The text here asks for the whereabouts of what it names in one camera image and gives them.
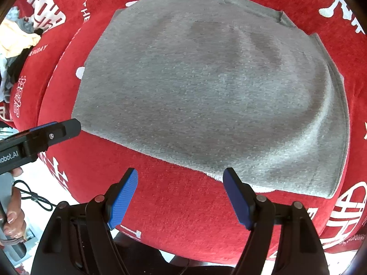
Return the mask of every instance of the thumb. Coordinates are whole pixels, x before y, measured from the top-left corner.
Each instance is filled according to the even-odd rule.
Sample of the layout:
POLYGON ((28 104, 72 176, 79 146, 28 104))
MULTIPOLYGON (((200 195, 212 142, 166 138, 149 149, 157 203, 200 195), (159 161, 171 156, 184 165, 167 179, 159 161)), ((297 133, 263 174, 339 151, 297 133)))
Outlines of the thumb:
POLYGON ((11 171, 14 178, 19 177, 23 173, 22 168, 15 168, 11 171))

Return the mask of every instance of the red surface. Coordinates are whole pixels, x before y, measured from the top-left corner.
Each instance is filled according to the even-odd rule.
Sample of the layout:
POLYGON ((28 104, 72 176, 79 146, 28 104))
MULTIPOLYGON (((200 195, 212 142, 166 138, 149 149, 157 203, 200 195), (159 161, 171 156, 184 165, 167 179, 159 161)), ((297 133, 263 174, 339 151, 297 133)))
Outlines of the red surface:
MULTIPOLYGON (((113 12, 134 0, 53 1, 65 13, 67 21, 45 33, 37 47, 46 44, 48 47, 30 56, 23 69, 26 83, 22 89, 20 115, 19 118, 13 117, 20 130, 71 117, 80 84, 75 75, 77 68, 84 65, 113 12), (90 19, 83 24, 81 11, 85 8, 90 19)), ((352 127, 349 164, 339 190, 344 193, 356 183, 364 183, 367 163, 362 158, 367 144, 364 139, 367 91, 364 89, 366 72, 361 59, 367 57, 366 36, 355 33, 356 27, 351 26, 350 20, 342 18, 340 7, 331 18, 319 14, 320 8, 329 7, 334 0, 253 1, 284 10, 299 28, 309 34, 317 32, 320 35, 344 75, 352 127)), ((80 202, 104 193, 128 167, 136 168, 139 185, 123 220, 124 227, 133 232, 140 231, 141 236, 138 236, 142 242, 184 257, 229 264, 238 261, 248 232, 237 223, 223 185, 208 176, 84 132, 77 138, 51 147, 47 157, 42 155, 42 158, 62 185, 80 202)), ((366 217, 366 189, 361 186, 352 191, 349 202, 342 204, 346 208, 334 207, 340 191, 329 200, 281 191, 265 195, 275 202, 290 204, 299 200, 307 208, 317 209, 313 222, 318 232, 322 232, 321 238, 338 237, 340 230, 343 233, 353 228, 347 226, 347 231, 344 231, 342 225, 355 217, 330 218, 333 210, 358 211, 362 216, 348 235, 353 236, 366 217), (339 222, 337 227, 325 228, 327 222, 328 225, 336 225, 335 221, 339 222)), ((136 237, 131 231, 120 230, 136 237)), ((277 248, 278 233, 276 229, 269 254, 277 248)), ((342 251, 342 245, 337 246, 338 251, 342 251)))

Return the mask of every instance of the gray shirt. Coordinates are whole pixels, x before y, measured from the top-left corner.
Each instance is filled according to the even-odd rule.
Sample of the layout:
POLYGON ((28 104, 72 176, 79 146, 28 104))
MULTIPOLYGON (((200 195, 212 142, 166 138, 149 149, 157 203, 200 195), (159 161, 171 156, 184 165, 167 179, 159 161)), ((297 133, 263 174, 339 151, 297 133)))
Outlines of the gray shirt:
POLYGON ((140 0, 116 13, 73 117, 218 179, 231 166, 243 182, 325 198, 349 143, 343 79, 317 34, 248 0, 140 0))

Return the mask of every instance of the human hand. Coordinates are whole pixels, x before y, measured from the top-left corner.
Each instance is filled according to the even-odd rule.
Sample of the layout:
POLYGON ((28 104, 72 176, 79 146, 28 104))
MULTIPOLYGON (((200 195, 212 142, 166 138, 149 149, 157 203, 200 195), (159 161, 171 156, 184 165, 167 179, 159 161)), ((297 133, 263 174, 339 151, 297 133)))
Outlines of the human hand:
MULTIPOLYGON (((11 173, 13 177, 19 177, 23 170, 22 168, 16 168, 11 173)), ((20 238, 24 235, 25 229, 24 212, 21 209, 21 192, 16 187, 13 187, 11 200, 8 205, 7 223, 4 224, 4 234, 12 238, 20 238)))

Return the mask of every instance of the silver bolt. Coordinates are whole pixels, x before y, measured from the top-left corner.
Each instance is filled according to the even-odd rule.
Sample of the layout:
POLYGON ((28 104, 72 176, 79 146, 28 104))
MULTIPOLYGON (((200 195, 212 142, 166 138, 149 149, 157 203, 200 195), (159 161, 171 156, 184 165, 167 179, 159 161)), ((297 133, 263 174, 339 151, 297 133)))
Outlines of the silver bolt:
POLYGON ((303 205, 300 202, 294 202, 293 204, 297 209, 302 209, 303 205))
POLYGON ((97 203, 100 203, 100 202, 103 202, 105 200, 105 197, 101 194, 101 195, 98 195, 94 198, 94 200, 97 202, 97 203))
POLYGON ((256 199, 259 201, 259 202, 265 202, 266 200, 267 200, 267 197, 266 196, 264 196, 264 195, 261 195, 261 194, 259 194, 259 195, 257 195, 256 196, 256 199))
POLYGON ((68 203, 67 203, 67 202, 65 202, 65 201, 63 201, 63 202, 60 202, 60 203, 57 205, 57 207, 59 207, 60 209, 63 209, 63 208, 65 208, 67 205, 68 205, 68 203))

